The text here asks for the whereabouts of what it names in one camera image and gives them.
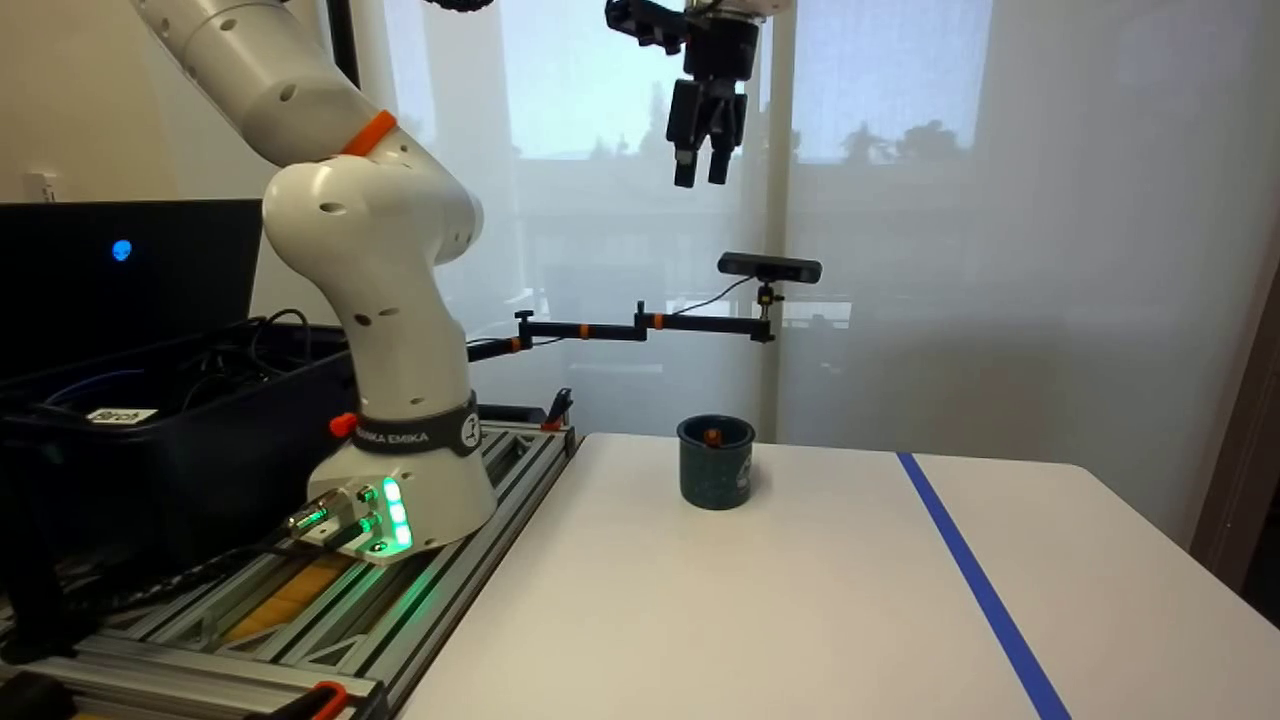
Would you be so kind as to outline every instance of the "black container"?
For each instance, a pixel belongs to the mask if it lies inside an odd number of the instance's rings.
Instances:
[[[679,428],[679,495],[694,506],[736,506],[752,495],[754,428],[740,414],[688,414]]]
[[[0,384],[9,596],[30,555],[164,577],[263,541],[351,406],[341,330],[267,318]]]

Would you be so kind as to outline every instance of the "blue tape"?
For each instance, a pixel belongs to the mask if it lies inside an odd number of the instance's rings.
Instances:
[[[1066,704],[1056,694],[1051,681],[1044,675],[1030,645],[1023,638],[1023,633],[1014,628],[1014,619],[1007,615],[997,583],[988,581],[985,564],[970,555],[965,530],[954,529],[949,503],[935,495],[935,486],[927,485],[925,469],[914,465],[913,452],[897,452],[897,461],[904,465],[904,470],[913,475],[914,485],[914,495],[918,503],[927,506],[932,515],[932,529],[945,535],[970,600],[985,609],[1014,681],[1023,684],[1028,698],[1035,704],[1035,712],[1044,720],[1066,720]]]

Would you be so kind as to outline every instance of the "black mug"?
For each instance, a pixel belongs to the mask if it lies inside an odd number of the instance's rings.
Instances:
[[[754,428],[736,414],[688,414],[679,428],[679,495],[694,506],[736,506],[752,495]]]

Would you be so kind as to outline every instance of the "monitor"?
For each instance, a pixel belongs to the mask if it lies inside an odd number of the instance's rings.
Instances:
[[[248,315],[261,200],[0,203],[0,381]]]

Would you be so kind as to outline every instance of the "cable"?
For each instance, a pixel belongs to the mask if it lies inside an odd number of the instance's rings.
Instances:
[[[714,294],[709,294],[709,300],[694,300],[694,303],[683,303],[683,306],[675,306],[671,315],[688,315],[688,310],[694,310],[694,306],[709,306],[709,303],[723,300],[726,293],[745,289],[749,281],[752,281],[752,275],[731,281],[723,293],[714,293]]]
[[[83,387],[96,387],[96,384],[108,384],[108,381],[121,381],[121,376],[143,376],[143,368],[114,368],[114,373],[96,373],[96,376],[83,376],[76,384],[62,384],[54,392],[47,392],[40,405],[42,406],[61,406],[66,394],[83,392]]]

